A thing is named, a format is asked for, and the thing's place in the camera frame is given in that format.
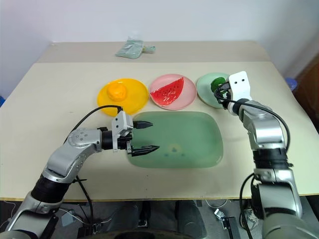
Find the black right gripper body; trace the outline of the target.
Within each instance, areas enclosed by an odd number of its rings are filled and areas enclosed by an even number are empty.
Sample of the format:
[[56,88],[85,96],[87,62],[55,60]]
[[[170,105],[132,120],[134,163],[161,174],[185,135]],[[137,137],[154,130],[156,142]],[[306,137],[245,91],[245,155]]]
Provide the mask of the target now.
[[222,83],[218,86],[218,101],[229,102],[230,100],[230,84],[229,82]]

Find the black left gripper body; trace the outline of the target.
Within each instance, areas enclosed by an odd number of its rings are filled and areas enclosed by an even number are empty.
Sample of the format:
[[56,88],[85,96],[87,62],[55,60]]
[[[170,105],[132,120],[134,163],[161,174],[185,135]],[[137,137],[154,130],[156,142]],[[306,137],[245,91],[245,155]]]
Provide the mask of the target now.
[[134,123],[126,122],[116,125],[116,139],[117,148],[125,149],[127,154],[133,153],[133,148],[131,141],[133,139],[132,130],[134,128]]

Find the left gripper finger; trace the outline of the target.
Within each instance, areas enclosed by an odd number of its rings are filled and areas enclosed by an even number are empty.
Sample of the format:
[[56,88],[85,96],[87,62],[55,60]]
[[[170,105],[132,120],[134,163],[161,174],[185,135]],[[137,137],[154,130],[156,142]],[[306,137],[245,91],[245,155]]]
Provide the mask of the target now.
[[156,151],[157,149],[159,149],[159,146],[157,146],[157,145],[143,146],[141,148],[134,148],[132,146],[130,155],[132,157],[142,156],[142,155],[149,154],[149,153],[151,153],[153,151]]
[[144,120],[137,120],[134,121],[134,128],[135,129],[143,129],[143,128],[148,128],[153,126],[153,123],[149,121],[144,121]]

